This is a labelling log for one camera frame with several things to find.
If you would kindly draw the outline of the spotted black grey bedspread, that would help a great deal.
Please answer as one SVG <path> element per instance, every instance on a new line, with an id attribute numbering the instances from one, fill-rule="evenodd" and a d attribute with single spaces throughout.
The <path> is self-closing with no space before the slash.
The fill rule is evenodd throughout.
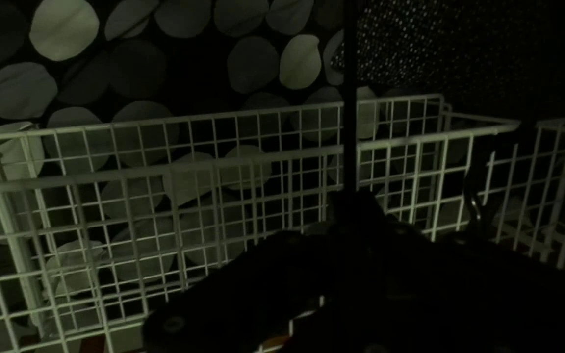
<path id="1" fill-rule="evenodd" d="M 114 123 L 140 103 L 181 117 L 338 101 L 344 184 L 360 184 L 365 97 L 440 93 L 464 113 L 520 123 L 438 89 L 348 80 L 334 62 L 348 9 L 348 0 L 0 0 L 0 125 L 48 127 L 65 107 Z M 565 101 L 544 117 L 565 117 Z"/>

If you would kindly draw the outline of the black hanger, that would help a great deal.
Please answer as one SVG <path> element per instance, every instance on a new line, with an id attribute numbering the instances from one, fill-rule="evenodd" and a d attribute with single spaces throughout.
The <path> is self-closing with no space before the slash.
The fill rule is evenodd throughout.
<path id="1" fill-rule="evenodd" d="M 348 5 L 334 56 L 348 80 L 518 115 L 475 144 L 467 227 L 432 240 L 346 184 L 318 233 L 279 231 L 156 309 L 146 350 L 254 353 L 299 319 L 281 353 L 565 353 L 565 270 L 495 242 L 497 207 L 479 195 L 485 160 L 532 142 L 565 101 L 565 0 Z"/>

